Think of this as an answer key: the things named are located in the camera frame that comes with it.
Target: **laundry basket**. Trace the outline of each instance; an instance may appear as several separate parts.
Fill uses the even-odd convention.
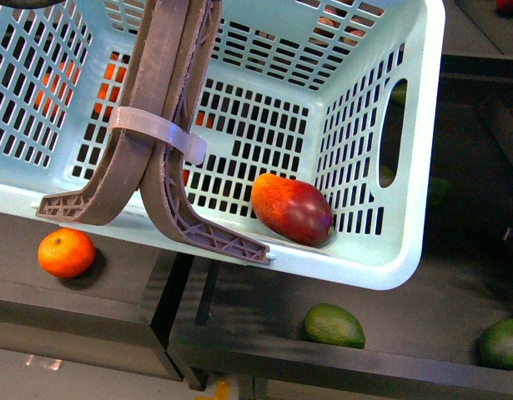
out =
[[[43,195],[92,177],[143,6],[0,7],[1,213],[36,218]],[[373,289],[405,282],[420,260],[444,21],[441,0],[224,0],[191,128],[206,158],[186,165],[197,214],[269,245],[258,267]],[[250,190],[264,172],[325,195],[326,243],[297,245],[255,217]],[[161,235],[139,192],[108,225],[80,228],[239,263]]]

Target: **basket handle hole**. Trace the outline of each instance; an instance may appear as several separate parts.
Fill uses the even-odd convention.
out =
[[[400,141],[406,104],[406,79],[400,79],[391,89],[380,138],[379,185],[389,187],[399,169]]]

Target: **orange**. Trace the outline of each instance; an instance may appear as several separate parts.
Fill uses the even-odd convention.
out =
[[[59,69],[60,71],[63,72],[63,69],[65,69],[65,62],[61,62],[59,64]],[[71,74],[73,73],[73,69],[74,69],[74,62],[70,62],[67,66],[67,71],[65,71],[65,76],[67,78],[70,78],[71,77]],[[48,81],[50,80],[50,76],[51,76],[51,73],[45,73],[45,76],[43,77],[43,85],[45,87],[48,86]],[[56,75],[54,77],[54,80],[53,80],[53,85],[52,87],[50,88],[50,93],[52,94],[56,94],[56,91],[58,89],[58,84],[59,84],[59,75]],[[73,84],[76,84],[78,80],[78,70],[74,73],[74,76],[73,76],[73,79],[72,79],[72,82]],[[67,84],[64,82],[61,86],[61,88],[59,89],[59,93],[58,93],[58,99],[59,100],[63,100],[63,95],[65,94],[65,91],[67,89]],[[65,105],[68,106],[69,103],[71,102],[71,93],[72,91],[69,91],[68,94],[67,94],[67,97],[65,98]],[[41,105],[41,102],[43,101],[43,98],[45,97],[45,92],[42,90],[38,93],[38,95],[36,96],[36,100],[34,102],[34,105],[35,105],[35,108],[36,109],[39,109],[39,106]],[[43,107],[43,115],[47,115],[48,114],[48,109],[50,108],[50,105],[52,104],[52,99],[49,97],[47,99],[47,101],[45,102],[45,107]],[[58,106],[56,106],[54,109],[53,109],[53,116],[54,114],[56,113],[56,111],[58,110]]]
[[[112,60],[117,60],[117,58],[118,58],[118,56],[116,53],[114,53],[110,56],[110,59],[112,59]],[[108,65],[106,66],[106,69],[104,70],[104,79],[106,79],[107,81],[112,80],[114,73],[115,73],[115,64],[112,64],[111,62],[109,62]],[[118,71],[117,71],[117,75],[115,75],[115,82],[122,83],[124,80],[125,73],[126,73],[126,68],[119,67]],[[115,103],[115,102],[117,102],[120,90],[121,89],[117,86],[111,86],[111,85],[108,85],[107,83],[101,83],[100,89],[98,90],[97,98],[99,98],[101,100],[108,98],[111,103]],[[97,114],[100,114],[102,112],[102,108],[103,108],[103,106],[100,102],[95,103],[94,111]],[[113,107],[106,107],[106,111],[104,111],[103,117],[109,118],[110,115],[112,114],[112,109],[113,109]]]
[[[199,125],[200,127],[203,126],[203,124],[204,124],[204,111],[199,111],[199,113],[197,114],[197,120],[195,121],[195,123],[197,125]],[[211,115],[208,116],[208,119],[206,120],[206,127],[210,128],[210,129],[214,127],[214,117],[212,117]]]
[[[189,181],[189,170],[188,169],[182,170],[182,181],[184,182],[184,186],[188,186],[188,181]]]
[[[95,259],[95,246],[84,232],[70,227],[47,235],[39,244],[39,265],[58,278],[74,278]]]

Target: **black cable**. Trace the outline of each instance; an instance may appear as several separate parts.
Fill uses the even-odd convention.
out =
[[[0,0],[0,6],[33,9],[51,7],[54,4],[62,3],[64,0]]]

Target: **mango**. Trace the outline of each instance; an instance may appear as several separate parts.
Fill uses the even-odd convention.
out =
[[[264,173],[254,181],[250,202],[263,225],[293,242],[319,246],[329,237],[332,209],[309,183]]]

